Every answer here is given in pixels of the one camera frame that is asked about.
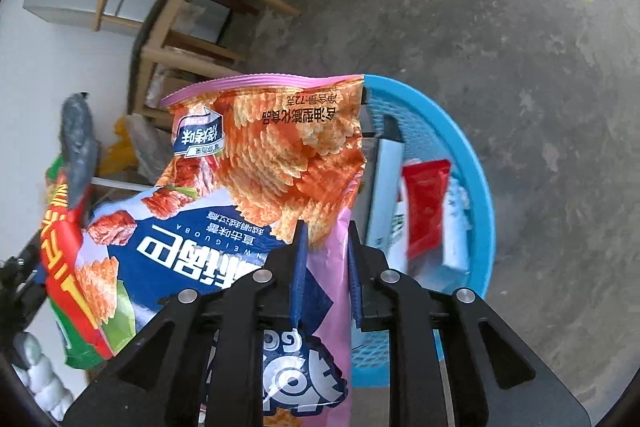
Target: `silver bolt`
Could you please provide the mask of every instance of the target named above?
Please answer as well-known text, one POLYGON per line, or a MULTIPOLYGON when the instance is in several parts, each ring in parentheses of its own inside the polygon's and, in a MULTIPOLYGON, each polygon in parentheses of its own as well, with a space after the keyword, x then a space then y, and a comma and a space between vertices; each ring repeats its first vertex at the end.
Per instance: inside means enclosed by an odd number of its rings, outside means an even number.
POLYGON ((460 302, 464 302, 465 304, 471 304, 476 300, 476 294, 469 288, 460 288, 456 292, 456 299, 460 302))
POLYGON ((400 274, 396 270, 384 270, 380 274, 380 279, 389 284, 393 284, 400 280, 400 274))
POLYGON ((191 288, 187 288, 186 290, 182 290, 178 293, 178 301, 182 304, 190 304, 198 297, 198 292, 191 288))
POLYGON ((273 277, 273 273, 269 270, 256 270, 254 272, 254 281, 255 282, 269 282, 273 277))

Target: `chip bag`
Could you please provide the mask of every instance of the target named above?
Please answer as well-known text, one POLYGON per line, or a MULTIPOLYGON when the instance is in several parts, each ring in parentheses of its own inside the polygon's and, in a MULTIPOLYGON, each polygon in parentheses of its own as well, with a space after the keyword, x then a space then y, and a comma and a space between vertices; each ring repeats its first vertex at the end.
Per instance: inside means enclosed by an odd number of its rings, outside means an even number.
POLYGON ((365 164, 362 83, 361 75, 254 74, 164 100, 174 115, 173 160, 155 188, 98 208, 76 257, 79 288, 113 353, 164 298, 229 287, 290 243, 302 219, 302 325, 265 331, 264 424, 347 427, 347 240, 365 164))

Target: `concrete floor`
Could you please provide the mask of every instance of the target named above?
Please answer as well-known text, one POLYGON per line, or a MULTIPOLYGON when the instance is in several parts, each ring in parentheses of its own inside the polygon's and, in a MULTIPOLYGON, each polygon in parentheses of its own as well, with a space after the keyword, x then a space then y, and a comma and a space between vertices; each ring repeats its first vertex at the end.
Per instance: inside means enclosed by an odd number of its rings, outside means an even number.
MULTIPOLYGON (((640 0, 287 0, 236 17, 245 71, 391 76, 478 152, 498 247, 489 304, 597 421, 640 364, 640 0)), ((386 425, 357 390, 353 425, 386 425)))

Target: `red pouch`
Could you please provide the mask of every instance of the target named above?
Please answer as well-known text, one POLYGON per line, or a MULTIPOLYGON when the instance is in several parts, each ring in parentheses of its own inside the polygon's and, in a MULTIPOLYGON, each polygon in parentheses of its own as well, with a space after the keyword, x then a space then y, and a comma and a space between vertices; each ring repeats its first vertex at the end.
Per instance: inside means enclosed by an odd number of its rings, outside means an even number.
POLYGON ((408 259, 442 244, 442 202, 449 184, 450 169, 449 160, 417 163, 402 168, 409 207, 408 259))

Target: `laundry basket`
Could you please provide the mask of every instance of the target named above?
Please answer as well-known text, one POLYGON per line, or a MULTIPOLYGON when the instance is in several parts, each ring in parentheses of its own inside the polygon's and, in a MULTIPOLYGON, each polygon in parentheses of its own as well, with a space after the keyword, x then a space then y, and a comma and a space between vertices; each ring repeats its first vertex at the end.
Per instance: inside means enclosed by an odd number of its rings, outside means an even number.
MULTIPOLYGON (((380 130, 384 114, 398 120, 405 141, 405 160, 450 160, 451 174, 460 181, 469 197, 470 208, 466 217, 471 224, 467 232, 470 269, 468 274, 455 281, 455 286, 467 286, 484 297, 494 265, 494 208, 484 172, 471 144, 446 112, 414 88, 371 74, 365 76, 365 86, 369 91, 369 110, 376 129, 380 130)), ((442 357, 437 336, 436 341, 442 357)), ((353 349, 351 360, 355 387, 388 386, 388 333, 366 333, 364 343, 353 349)))

